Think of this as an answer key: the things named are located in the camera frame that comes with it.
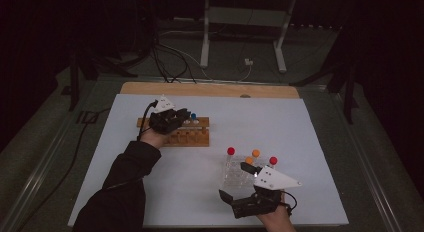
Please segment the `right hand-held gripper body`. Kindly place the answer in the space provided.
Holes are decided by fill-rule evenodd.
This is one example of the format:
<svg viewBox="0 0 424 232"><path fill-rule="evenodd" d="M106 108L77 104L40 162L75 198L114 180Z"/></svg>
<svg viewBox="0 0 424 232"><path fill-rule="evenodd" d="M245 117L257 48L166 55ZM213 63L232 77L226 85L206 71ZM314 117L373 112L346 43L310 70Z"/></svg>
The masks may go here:
<svg viewBox="0 0 424 232"><path fill-rule="evenodd" d="M234 200L230 205L236 219L274 212L279 205L286 207L288 215L297 207L297 199L286 192L287 188L300 187L301 183L269 166L254 176L254 193Z"/></svg>

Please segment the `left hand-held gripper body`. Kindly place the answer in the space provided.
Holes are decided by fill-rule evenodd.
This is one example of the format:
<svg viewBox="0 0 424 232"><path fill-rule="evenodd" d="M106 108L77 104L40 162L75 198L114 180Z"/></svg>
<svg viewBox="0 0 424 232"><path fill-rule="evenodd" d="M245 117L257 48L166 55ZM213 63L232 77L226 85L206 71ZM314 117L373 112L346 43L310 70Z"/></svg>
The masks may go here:
<svg viewBox="0 0 424 232"><path fill-rule="evenodd" d="M181 126L172 123L177 116L175 104L164 95L160 96L149 118L149 126L157 133L170 134Z"/></svg>

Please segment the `clear acrylic test tube rack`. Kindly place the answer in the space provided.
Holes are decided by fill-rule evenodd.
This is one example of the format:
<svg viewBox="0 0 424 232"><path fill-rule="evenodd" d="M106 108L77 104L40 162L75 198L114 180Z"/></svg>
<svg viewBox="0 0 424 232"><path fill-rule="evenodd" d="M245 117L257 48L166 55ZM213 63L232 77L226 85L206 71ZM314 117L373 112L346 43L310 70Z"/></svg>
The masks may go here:
<svg viewBox="0 0 424 232"><path fill-rule="evenodd" d="M244 187L251 187L253 185L254 176L243 171L240 167L240 163L245 162L246 157L252 156L234 155L228 172L226 172L226 168L224 166L222 183L222 187L224 189L240 189ZM266 164L267 157L259 157L257 159L256 166L263 167Z"/></svg>

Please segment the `wooden test tube rack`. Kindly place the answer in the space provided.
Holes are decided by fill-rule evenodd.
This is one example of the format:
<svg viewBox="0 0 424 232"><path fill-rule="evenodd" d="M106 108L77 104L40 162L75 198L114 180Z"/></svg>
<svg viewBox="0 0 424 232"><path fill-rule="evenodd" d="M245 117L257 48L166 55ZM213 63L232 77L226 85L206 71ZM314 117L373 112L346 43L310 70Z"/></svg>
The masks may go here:
<svg viewBox="0 0 424 232"><path fill-rule="evenodd" d="M146 130L153 130L149 126L149 118L139 118L137 127L140 136ZM163 147L208 147L210 145L209 119L207 117L197 118L196 124L188 118L188 123L170 133L171 137Z"/></svg>

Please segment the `person's left hand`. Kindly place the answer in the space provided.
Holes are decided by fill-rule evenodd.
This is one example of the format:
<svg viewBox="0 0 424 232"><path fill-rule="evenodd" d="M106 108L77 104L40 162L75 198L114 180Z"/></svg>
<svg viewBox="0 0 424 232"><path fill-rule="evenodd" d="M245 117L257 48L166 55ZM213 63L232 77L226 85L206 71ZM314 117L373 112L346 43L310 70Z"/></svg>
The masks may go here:
<svg viewBox="0 0 424 232"><path fill-rule="evenodd" d="M155 132L154 130L146 130L144 131L141 136L140 136L140 140L144 143L147 143L153 147L155 147L156 149L160 149L161 147L163 147L169 140L169 138L171 137L170 134L160 134Z"/></svg>

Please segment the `person's right hand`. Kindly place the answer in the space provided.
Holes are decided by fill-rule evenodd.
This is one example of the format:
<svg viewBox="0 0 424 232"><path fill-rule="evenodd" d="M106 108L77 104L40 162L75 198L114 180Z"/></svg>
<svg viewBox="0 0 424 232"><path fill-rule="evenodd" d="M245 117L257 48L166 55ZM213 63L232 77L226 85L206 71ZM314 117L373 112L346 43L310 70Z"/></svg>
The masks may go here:
<svg viewBox="0 0 424 232"><path fill-rule="evenodd" d="M279 205L274 212L258 215L257 218L263 223L264 226L283 225L283 224L292 225L289 219L287 209L283 205Z"/></svg>

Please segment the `white table sheet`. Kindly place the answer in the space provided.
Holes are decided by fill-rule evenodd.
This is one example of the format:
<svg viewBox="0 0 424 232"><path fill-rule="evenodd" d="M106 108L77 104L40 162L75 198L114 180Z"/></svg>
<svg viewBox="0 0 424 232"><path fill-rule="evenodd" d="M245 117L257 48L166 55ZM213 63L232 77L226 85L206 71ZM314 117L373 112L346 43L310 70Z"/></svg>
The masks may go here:
<svg viewBox="0 0 424 232"><path fill-rule="evenodd" d="M240 156L259 150L276 169L300 182L291 189L296 225L348 222L335 182L301 99L174 96L177 107L210 120L207 147L165 148L144 179L147 227L248 227L219 196L228 148Z"/></svg>

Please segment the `white metal stand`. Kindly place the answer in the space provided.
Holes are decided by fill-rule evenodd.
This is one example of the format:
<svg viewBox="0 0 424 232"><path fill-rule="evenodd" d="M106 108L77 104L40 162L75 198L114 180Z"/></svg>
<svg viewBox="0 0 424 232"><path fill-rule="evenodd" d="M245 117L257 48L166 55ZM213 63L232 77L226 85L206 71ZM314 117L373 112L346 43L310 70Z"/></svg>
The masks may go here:
<svg viewBox="0 0 424 232"><path fill-rule="evenodd" d="M278 71L287 71L286 62L282 52L282 45L288 31L296 0L289 0L284 10L264 10L254 8L217 7L211 6L210 0L204 0L203 17L203 42L200 55L200 67L208 67L209 61L209 26L211 23L231 25L253 25L279 27L280 35L273 41L273 49L277 62Z"/></svg>

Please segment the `black tripod stand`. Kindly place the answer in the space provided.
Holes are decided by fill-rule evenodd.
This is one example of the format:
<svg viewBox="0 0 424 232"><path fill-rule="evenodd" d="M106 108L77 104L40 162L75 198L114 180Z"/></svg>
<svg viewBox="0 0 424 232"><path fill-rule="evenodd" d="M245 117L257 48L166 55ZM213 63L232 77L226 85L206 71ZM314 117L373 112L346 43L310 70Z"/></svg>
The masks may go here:
<svg viewBox="0 0 424 232"><path fill-rule="evenodd" d="M354 105L354 84L356 75L356 62L352 58L342 59L302 80L291 82L290 86L304 87L321 77L331 74L332 77L326 85L329 93L339 93L344 89L343 115L349 124L353 123L352 108Z"/></svg>
<svg viewBox="0 0 424 232"><path fill-rule="evenodd" d="M127 72L91 48L79 43L72 43L69 47L70 85L63 90L66 95L70 96L69 111L73 111L80 100L79 75L82 74L86 80L96 80L99 76L99 72L95 68L96 64L104 66L120 76L135 77L135 74Z"/></svg>

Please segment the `metal frame rail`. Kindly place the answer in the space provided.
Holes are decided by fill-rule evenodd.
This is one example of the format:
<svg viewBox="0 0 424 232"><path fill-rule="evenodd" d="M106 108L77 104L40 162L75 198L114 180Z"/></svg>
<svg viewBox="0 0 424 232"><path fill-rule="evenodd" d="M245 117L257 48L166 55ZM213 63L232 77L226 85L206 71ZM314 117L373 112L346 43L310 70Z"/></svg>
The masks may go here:
<svg viewBox="0 0 424 232"><path fill-rule="evenodd" d="M71 167L80 112L105 104L108 88L102 81L83 83L81 98L70 111L70 97L59 91L0 153L0 232L19 232Z"/></svg>
<svg viewBox="0 0 424 232"><path fill-rule="evenodd" d="M343 108L344 104L342 98L338 94L330 93L330 98L337 110L343 126L353 143L354 154L357 157L358 164L367 183L368 189L373 197L374 204L376 205L379 214L383 220L387 232L403 232L398 219L396 218L393 208L386 196L386 193L378 180L378 177L372 167L371 162L366 154L365 147L360 141L358 135L354 130L354 126L345 118Z"/></svg>

